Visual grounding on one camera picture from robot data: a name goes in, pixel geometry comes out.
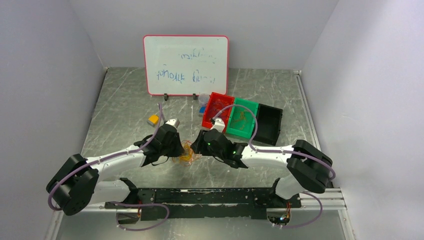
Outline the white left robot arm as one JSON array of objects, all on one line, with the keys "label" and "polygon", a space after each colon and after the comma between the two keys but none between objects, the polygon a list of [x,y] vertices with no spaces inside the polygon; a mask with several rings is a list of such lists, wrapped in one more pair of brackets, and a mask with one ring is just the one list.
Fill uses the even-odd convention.
[{"label": "white left robot arm", "polygon": [[72,216],[92,204],[111,202],[132,208],[141,203],[139,190],[130,180],[107,179],[130,169],[154,166],[162,156],[182,155],[178,125],[176,118],[170,119],[157,127],[153,135],[103,156],[72,155],[46,186],[49,207]]}]

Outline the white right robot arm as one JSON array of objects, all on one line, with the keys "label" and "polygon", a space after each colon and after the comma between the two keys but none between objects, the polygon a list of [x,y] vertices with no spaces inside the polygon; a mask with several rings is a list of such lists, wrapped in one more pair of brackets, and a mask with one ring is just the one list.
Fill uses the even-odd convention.
[{"label": "white right robot arm", "polygon": [[213,157],[235,169],[286,169],[288,175],[276,179],[272,186],[269,199],[275,207],[282,207],[304,191],[324,193],[336,176],[333,161],[305,140],[288,146],[256,146],[231,142],[223,133],[211,129],[201,130],[190,147],[195,154]]}]

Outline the yellow grey block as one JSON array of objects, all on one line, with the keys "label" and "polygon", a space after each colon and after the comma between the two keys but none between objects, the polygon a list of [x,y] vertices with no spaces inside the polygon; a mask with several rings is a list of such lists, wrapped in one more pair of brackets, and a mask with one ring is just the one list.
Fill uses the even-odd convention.
[{"label": "yellow grey block", "polygon": [[148,119],[147,119],[147,123],[152,126],[155,127],[160,121],[160,117],[158,115],[151,115]]}]

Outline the blue grey block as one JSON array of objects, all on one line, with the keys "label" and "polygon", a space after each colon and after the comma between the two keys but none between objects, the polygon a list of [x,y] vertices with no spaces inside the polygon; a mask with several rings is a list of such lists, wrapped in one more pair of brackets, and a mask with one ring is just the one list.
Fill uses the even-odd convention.
[{"label": "blue grey block", "polygon": [[206,110],[206,106],[201,106],[199,111],[198,111],[198,115],[202,118],[205,114],[205,110]]}]

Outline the green plastic bin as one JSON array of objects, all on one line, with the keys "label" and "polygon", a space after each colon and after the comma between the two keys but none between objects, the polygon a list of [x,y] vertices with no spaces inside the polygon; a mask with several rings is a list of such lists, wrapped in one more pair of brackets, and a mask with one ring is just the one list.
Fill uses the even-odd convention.
[{"label": "green plastic bin", "polygon": [[237,137],[250,139],[255,128],[255,119],[258,112],[259,103],[236,97],[235,105],[247,107],[254,116],[245,108],[235,106],[231,109],[226,133]]}]

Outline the red plastic bin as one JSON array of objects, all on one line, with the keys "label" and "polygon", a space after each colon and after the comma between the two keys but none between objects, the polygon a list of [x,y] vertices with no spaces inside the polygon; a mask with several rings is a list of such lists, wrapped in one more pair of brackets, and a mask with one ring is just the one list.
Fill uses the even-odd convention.
[{"label": "red plastic bin", "polygon": [[213,126],[212,118],[224,107],[232,105],[234,101],[235,97],[233,96],[212,92],[202,117],[201,126],[210,129]]}]

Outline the clear plastic cup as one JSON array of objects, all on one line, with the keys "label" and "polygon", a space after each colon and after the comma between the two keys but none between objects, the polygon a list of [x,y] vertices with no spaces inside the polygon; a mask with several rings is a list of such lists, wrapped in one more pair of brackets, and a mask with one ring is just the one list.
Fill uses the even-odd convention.
[{"label": "clear plastic cup", "polygon": [[207,93],[201,93],[198,95],[197,97],[198,99],[198,103],[201,107],[205,107],[207,106],[209,100],[210,100],[210,95]]}]

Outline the black plastic bin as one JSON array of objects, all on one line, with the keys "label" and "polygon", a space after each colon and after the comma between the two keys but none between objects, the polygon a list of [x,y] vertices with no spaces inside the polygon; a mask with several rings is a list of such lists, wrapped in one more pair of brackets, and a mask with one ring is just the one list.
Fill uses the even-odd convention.
[{"label": "black plastic bin", "polygon": [[275,146],[281,132],[282,117],[283,109],[259,103],[257,132],[253,140]]}]

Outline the pink framed whiteboard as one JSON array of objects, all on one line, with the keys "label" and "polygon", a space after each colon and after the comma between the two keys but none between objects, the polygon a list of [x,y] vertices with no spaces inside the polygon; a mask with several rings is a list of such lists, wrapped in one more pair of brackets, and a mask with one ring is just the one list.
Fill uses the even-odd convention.
[{"label": "pink framed whiteboard", "polygon": [[152,96],[226,94],[230,40],[225,35],[145,35],[147,92]]}]

